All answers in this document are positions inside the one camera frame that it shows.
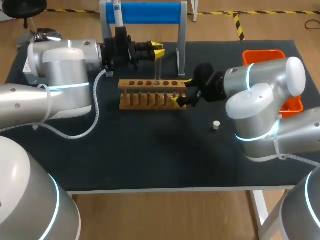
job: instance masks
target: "blue bar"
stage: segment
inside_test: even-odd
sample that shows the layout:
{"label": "blue bar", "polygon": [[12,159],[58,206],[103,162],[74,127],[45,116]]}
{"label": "blue bar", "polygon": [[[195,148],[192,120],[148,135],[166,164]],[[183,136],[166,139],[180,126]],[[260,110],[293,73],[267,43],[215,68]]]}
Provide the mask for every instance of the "blue bar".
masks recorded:
{"label": "blue bar", "polygon": [[[180,2],[123,2],[123,24],[180,24]],[[106,3],[106,22],[116,24],[114,6]]]}

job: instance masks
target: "black table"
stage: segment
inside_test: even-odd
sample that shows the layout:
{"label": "black table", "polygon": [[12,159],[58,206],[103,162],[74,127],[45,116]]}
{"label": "black table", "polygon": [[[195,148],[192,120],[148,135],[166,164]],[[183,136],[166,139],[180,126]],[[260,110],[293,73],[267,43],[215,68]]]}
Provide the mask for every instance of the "black table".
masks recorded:
{"label": "black table", "polygon": [[[167,43],[165,48],[162,79],[176,79],[176,44]],[[193,76],[200,63],[209,62],[217,70],[227,70],[243,64],[243,51],[260,49],[280,49],[287,57],[302,59],[293,41],[188,42],[185,79]],[[26,57],[24,47],[12,65],[7,83],[27,84],[22,73]],[[305,110],[320,103],[308,72],[306,76],[302,95]],[[140,64],[138,71],[118,69],[114,78],[101,80],[100,120],[87,137],[66,140],[47,129],[34,131],[31,126],[4,132],[2,136],[24,147],[69,192],[290,188],[314,169],[291,159],[248,160],[235,138],[225,102],[201,100],[196,108],[185,111],[119,111],[119,78],[153,79],[154,65]],[[48,123],[66,134],[78,135],[91,126],[94,118],[92,111],[83,117]],[[210,128],[216,120],[221,126],[212,134]],[[320,159],[319,152],[301,156]]]}

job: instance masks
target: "orange bin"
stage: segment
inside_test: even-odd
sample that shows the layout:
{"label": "orange bin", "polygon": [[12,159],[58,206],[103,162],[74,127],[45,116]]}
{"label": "orange bin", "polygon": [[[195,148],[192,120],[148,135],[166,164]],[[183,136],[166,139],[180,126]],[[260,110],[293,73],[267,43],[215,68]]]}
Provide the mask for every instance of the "orange bin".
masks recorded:
{"label": "orange bin", "polygon": [[[266,61],[284,59],[286,55],[280,50],[248,50],[242,54],[243,65],[257,64]],[[289,118],[302,113],[304,106],[301,102],[301,96],[295,96],[288,99],[282,106],[280,114],[283,118]]]}

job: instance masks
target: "cable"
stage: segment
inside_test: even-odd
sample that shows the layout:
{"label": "cable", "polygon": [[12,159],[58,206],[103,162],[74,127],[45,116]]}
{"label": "cable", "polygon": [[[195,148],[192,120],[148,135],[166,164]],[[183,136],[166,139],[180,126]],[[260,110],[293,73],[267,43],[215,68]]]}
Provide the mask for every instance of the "cable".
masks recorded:
{"label": "cable", "polygon": [[315,27],[315,28],[308,27],[307,24],[308,24],[309,22],[316,22],[316,23],[320,24],[320,21],[318,21],[318,20],[316,20],[316,19],[308,20],[308,21],[306,21],[305,24],[304,24],[304,27],[305,27],[306,29],[308,29],[308,30],[317,30],[317,29],[320,29],[320,27]]}
{"label": "cable", "polygon": [[286,155],[286,157],[287,157],[287,158],[290,158],[290,159],[293,159],[293,160],[296,160],[296,161],[299,161],[299,162],[302,162],[302,163],[305,163],[305,164],[313,165],[313,166],[315,166],[315,167],[320,166],[320,163],[319,163],[319,162],[312,161],[312,160],[306,159],[306,158],[304,158],[304,157],[300,157],[300,156],[296,156],[296,155],[291,155],[291,154]]}
{"label": "cable", "polygon": [[97,86],[99,83],[99,80],[101,79],[101,77],[106,74],[107,71],[103,70],[101,71],[98,76],[96,76],[95,80],[94,80],[94,84],[93,84],[93,100],[94,100],[94,106],[95,106],[95,119],[93,121],[92,126],[85,131],[84,133],[80,134],[80,135],[76,135],[76,136],[70,136],[70,135],[66,135],[63,132],[55,129],[53,126],[50,126],[48,124],[45,124],[43,122],[33,122],[33,123],[27,123],[27,124],[22,124],[22,125],[18,125],[18,126],[11,126],[11,127],[7,127],[7,128],[3,128],[0,129],[0,133],[7,131],[7,130],[11,130],[11,129],[15,129],[15,128],[19,128],[19,127],[23,127],[23,126],[30,126],[30,125],[36,125],[36,126],[41,126],[44,127],[46,129],[51,130],[52,132],[54,132],[55,134],[59,135],[62,138],[65,139],[69,139],[69,140],[76,140],[76,139],[81,139],[85,136],[87,136],[89,133],[91,133],[93,131],[93,129],[95,129],[96,125],[98,124],[99,121],[99,104],[98,104],[98,96],[97,96]]}

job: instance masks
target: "metal frame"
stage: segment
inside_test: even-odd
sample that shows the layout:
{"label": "metal frame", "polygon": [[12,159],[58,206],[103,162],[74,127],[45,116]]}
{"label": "metal frame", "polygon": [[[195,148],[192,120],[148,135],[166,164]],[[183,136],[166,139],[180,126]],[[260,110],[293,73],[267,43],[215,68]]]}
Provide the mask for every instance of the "metal frame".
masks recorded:
{"label": "metal frame", "polygon": [[254,190],[291,190],[295,186],[247,186],[247,187],[184,187],[184,188],[147,188],[95,191],[68,191],[69,194],[126,194],[126,193],[176,193],[176,192],[221,192],[221,191],[254,191]]}
{"label": "metal frame", "polygon": [[[112,31],[110,24],[107,23],[106,3],[111,0],[100,0],[100,21],[102,27],[103,39],[112,38]],[[178,76],[185,76],[185,62],[186,62],[186,41],[187,41],[187,1],[181,2],[181,17],[178,32],[178,42],[176,49]]]}
{"label": "metal frame", "polygon": [[191,5],[192,5],[192,12],[193,12],[193,21],[197,21],[197,16],[198,16],[198,4],[199,0],[190,0]]}
{"label": "metal frame", "polygon": [[282,198],[273,208],[272,212],[268,214],[262,190],[250,191],[260,240],[271,240],[280,229],[280,210],[288,192],[289,191],[285,191]]}
{"label": "metal frame", "polygon": [[260,240],[270,240],[280,229],[280,209],[288,191],[268,214],[263,190],[291,190],[295,186],[257,186],[257,187],[186,187],[186,188],[149,188],[149,189],[122,189],[122,190],[97,190],[97,191],[69,191],[72,195],[84,194],[123,194],[123,193],[176,193],[176,192],[217,192],[217,191],[250,191],[255,218],[258,225]]}

